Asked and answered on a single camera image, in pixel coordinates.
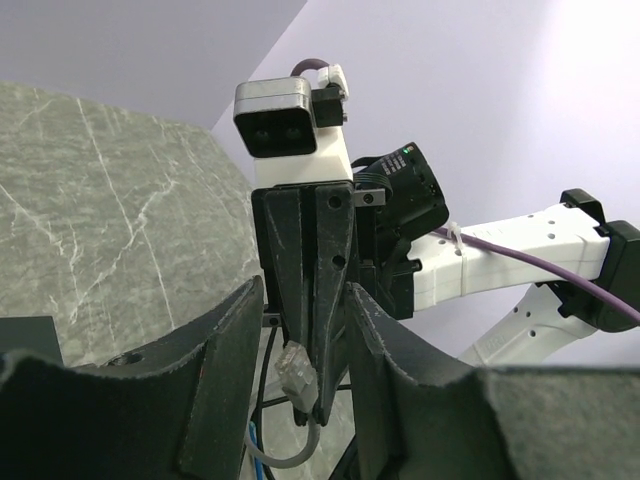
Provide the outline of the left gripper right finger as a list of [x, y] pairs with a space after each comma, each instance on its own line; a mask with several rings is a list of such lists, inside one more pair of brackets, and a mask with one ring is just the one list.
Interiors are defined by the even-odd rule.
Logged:
[[635, 479], [635, 368], [472, 367], [345, 290], [364, 479]]

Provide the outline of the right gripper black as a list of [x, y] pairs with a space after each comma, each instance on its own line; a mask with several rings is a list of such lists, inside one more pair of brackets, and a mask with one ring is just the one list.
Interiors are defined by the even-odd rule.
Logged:
[[343, 290], [356, 215], [359, 283], [394, 319], [414, 313], [411, 246], [380, 215], [382, 186], [350, 182], [258, 189], [251, 202], [267, 311], [277, 313], [285, 339], [310, 354], [317, 371], [314, 420], [326, 425], [348, 368]]

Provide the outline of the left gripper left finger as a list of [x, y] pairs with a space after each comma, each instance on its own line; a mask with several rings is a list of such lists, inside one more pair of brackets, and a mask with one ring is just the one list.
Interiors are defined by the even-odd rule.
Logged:
[[263, 314], [254, 277], [101, 366], [1, 356], [5, 479], [235, 479]]

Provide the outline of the black ethernet cable short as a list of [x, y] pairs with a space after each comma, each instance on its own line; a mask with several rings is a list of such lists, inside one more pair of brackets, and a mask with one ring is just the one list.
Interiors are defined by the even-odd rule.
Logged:
[[[263, 402], [276, 400], [278, 398], [287, 399], [282, 391], [279, 377], [275, 370], [275, 362], [280, 356], [283, 349], [284, 341], [280, 327], [264, 328], [261, 333], [257, 363], [251, 393], [250, 409], [253, 409], [261, 384], [264, 384]], [[331, 423], [353, 427], [354, 417], [352, 409], [352, 398], [350, 390], [349, 375], [346, 375], [341, 381], [341, 390], [336, 393], [334, 405], [331, 411]]]

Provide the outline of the black network switch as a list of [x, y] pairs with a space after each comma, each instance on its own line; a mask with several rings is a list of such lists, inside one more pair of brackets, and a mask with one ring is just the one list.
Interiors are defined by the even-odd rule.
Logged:
[[0, 347], [2, 353], [18, 349], [29, 350], [54, 363], [63, 364], [52, 316], [2, 317]]

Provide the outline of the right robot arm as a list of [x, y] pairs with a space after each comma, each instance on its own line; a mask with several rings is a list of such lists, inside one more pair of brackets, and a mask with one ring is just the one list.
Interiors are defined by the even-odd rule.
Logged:
[[449, 219], [415, 144], [350, 161], [345, 150], [260, 158], [252, 196], [268, 308], [317, 373], [326, 424], [347, 369], [344, 290], [355, 282], [393, 318], [467, 295], [527, 294], [463, 353], [469, 364], [540, 361], [595, 331], [639, 324], [639, 232], [609, 222], [581, 189], [538, 212], [470, 227]]

